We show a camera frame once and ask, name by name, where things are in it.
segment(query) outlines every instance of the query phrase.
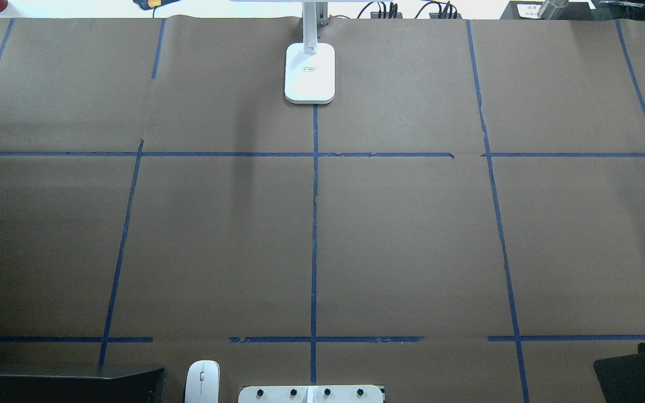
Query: white desk lamp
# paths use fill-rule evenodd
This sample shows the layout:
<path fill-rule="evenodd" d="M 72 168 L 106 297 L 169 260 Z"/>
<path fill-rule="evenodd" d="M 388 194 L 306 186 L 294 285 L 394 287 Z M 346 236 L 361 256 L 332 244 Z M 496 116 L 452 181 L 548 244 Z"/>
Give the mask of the white desk lamp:
<path fill-rule="evenodd" d="M 233 0 L 234 2 L 300 2 L 301 0 Z M 365 0 L 330 0 L 365 2 Z M 285 53 L 285 97 L 292 103 L 325 104 L 335 97 L 335 49 L 317 41 L 317 10 L 327 20 L 328 2 L 302 0 L 302 43 Z"/>

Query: white mouse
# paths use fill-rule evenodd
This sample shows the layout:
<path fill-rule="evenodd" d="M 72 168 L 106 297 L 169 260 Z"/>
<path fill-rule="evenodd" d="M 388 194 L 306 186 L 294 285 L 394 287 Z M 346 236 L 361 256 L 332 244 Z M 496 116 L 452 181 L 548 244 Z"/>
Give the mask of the white mouse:
<path fill-rule="evenodd" d="M 189 368 L 185 403 L 218 403 L 220 367 L 214 360 L 198 360 Z"/>

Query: sticker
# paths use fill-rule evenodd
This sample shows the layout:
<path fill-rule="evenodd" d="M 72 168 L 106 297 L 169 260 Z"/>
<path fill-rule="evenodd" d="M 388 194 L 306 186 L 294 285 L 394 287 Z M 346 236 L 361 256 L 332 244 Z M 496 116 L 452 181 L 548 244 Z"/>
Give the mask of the sticker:
<path fill-rule="evenodd" d="M 541 8 L 540 4 L 517 4 L 517 10 L 519 10 L 519 16 L 522 18 L 535 18 L 539 20 L 539 9 Z"/>

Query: grid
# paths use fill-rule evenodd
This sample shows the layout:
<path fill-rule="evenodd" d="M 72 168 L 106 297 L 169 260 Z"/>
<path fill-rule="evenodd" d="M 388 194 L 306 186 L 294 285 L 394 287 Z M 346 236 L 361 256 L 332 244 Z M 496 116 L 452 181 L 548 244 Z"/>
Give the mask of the grid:
<path fill-rule="evenodd" d="M 0 47 L 0 60 L 7 46 L 8 38 L 15 21 L 11 20 L 7 28 L 2 46 Z M 163 35 L 165 31 L 166 20 L 161 21 L 161 31 L 159 34 L 158 46 L 156 49 L 156 61 L 153 66 L 152 79 L 156 79 L 158 69 L 158 59 L 161 54 L 163 45 Z M 482 112 L 482 89 L 479 84 L 479 74 L 476 66 L 476 56 L 474 53 L 473 29 L 471 23 L 466 22 L 466 30 L 469 39 L 469 54 L 471 57 L 471 66 L 473 66 L 474 84 L 476 89 L 476 99 L 479 108 L 479 122 L 482 132 L 484 133 L 485 152 L 481 155 L 487 163 L 489 172 L 489 185 L 492 193 L 494 204 L 494 213 L 496 217 L 497 232 L 502 247 L 504 260 L 504 273 L 507 281 L 507 298 L 510 308 L 510 319 L 512 321 L 513 335 L 510 336 L 489 336 L 488 341 L 493 343 L 514 343 L 517 352 L 517 364 L 519 368 L 520 383 L 522 396 L 525 402 L 530 401 L 527 374 L 525 369 L 523 344 L 529 342 L 563 342 L 563 341 L 645 341 L 645 334 L 586 334 L 586 335 L 557 335 L 557 336 L 535 336 L 523 335 L 520 332 L 519 320 L 517 318 L 517 308 L 515 304 L 515 294 L 512 285 L 512 270 L 510 268 L 509 258 L 507 257 L 507 242 L 504 237 L 504 226 L 502 219 L 502 209 L 499 204 L 497 194 L 497 183 L 494 178 L 493 162 L 495 158 L 645 158 L 645 153 L 494 153 L 489 142 L 489 133 L 484 114 Z M 619 34 L 619 44 L 624 53 L 625 61 L 629 70 L 630 80 L 637 94 L 640 108 L 645 119 L 645 102 L 641 90 L 638 87 L 637 78 L 635 77 L 634 67 L 629 58 L 627 46 L 624 41 L 619 21 L 616 21 L 616 30 Z M 119 152 L 0 152 L 0 156 L 117 156 L 135 158 L 135 167 L 131 180 L 130 192 L 128 195 L 128 205 L 125 212 L 125 223 L 123 225 L 118 259 L 113 276 L 113 284 L 110 293 L 110 302 L 108 305 L 105 328 L 101 337 L 31 337 L 31 336 L 6 336 L 0 337 L 0 343 L 12 342 L 31 342 L 31 343 L 89 343 L 100 344 L 99 365 L 105 363 L 106 350 L 109 343 L 152 343 L 151 337 L 124 337 L 116 338 L 110 336 L 110 326 L 115 313 L 115 300 L 118 291 L 118 281 L 122 270 L 123 255 L 125 243 L 128 235 L 128 225 L 130 222 L 131 206 L 135 201 L 135 187 L 138 181 L 138 171 L 143 157 L 176 157 L 176 156 L 197 156 L 197 157 L 240 157 L 240 158 L 312 158 L 313 162 L 313 189 L 312 189 L 312 256 L 311 256 L 311 283 L 310 283 L 310 336 L 248 336 L 248 337 L 230 337 L 231 344 L 246 343 L 297 343 L 310 345 L 310 382 L 314 385 L 317 382 L 317 344 L 318 343 L 376 343 L 376 342 L 400 342 L 416 343 L 423 341 L 424 336 L 318 336 L 317 334 L 317 197 L 318 197 L 318 179 L 320 176 L 318 161 L 319 158 L 345 158 L 345 157 L 369 157 L 369 158 L 455 158 L 451 153 L 325 153 L 320 152 L 318 148 L 318 113 L 319 108 L 314 105 L 312 108 L 312 153 L 306 152 L 289 152 L 289 153 L 259 153 L 259 152 L 146 152 L 144 151 L 143 140 L 138 146 L 136 152 L 119 151 Z"/>

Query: black object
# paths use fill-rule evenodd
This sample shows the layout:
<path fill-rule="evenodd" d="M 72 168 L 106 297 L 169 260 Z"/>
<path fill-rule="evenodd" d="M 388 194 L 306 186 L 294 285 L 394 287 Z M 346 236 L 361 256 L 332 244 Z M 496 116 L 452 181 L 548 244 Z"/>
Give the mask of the black object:
<path fill-rule="evenodd" d="M 540 5 L 542 2 L 509 2 L 507 8 L 502 12 L 500 20 L 533 20 L 533 18 L 522 18 L 519 15 L 518 4 L 535 4 Z M 597 8 L 591 10 L 588 3 L 569 2 L 569 5 L 561 11 L 559 20 L 578 20 L 578 21 L 606 21 L 617 18 L 608 8 Z"/>
<path fill-rule="evenodd" d="M 390 18 L 394 20 L 395 18 L 402 18 L 402 13 L 395 13 L 393 16 L 392 13 L 384 13 L 384 15 L 380 15 L 377 11 L 370 11 L 370 18 L 372 20 L 384 20 L 385 18 L 387 20 Z"/>
<path fill-rule="evenodd" d="M 642 4 L 643 7 L 622 6 L 617 4 L 602 3 L 601 0 L 591 0 L 597 10 L 609 10 L 614 18 L 627 18 L 628 20 L 645 21 L 645 0 L 632 0 L 633 3 Z"/>
<path fill-rule="evenodd" d="M 363 16 L 363 13 L 365 12 L 365 10 L 369 6 L 373 5 L 374 3 L 377 3 L 377 8 L 378 8 L 378 16 L 377 16 L 377 18 L 382 18 L 383 15 L 387 15 L 387 5 L 385 4 L 385 2 L 369 2 L 369 3 L 367 3 L 365 5 L 365 7 L 363 7 L 362 10 L 360 10 L 360 13 L 358 14 L 358 18 Z"/>
<path fill-rule="evenodd" d="M 439 13 L 429 13 L 429 19 L 430 20 L 464 20 L 464 18 L 461 16 L 460 13 L 455 12 L 452 14 L 453 14 L 453 18 L 440 18 Z"/>
<path fill-rule="evenodd" d="M 645 403 L 645 343 L 638 354 L 593 363 L 607 403 Z"/>
<path fill-rule="evenodd" d="M 0 365 L 0 403 L 161 403 L 161 367 Z"/>
<path fill-rule="evenodd" d="M 151 8 L 161 7 L 177 1 L 178 0 L 133 0 L 141 10 L 151 10 Z"/>

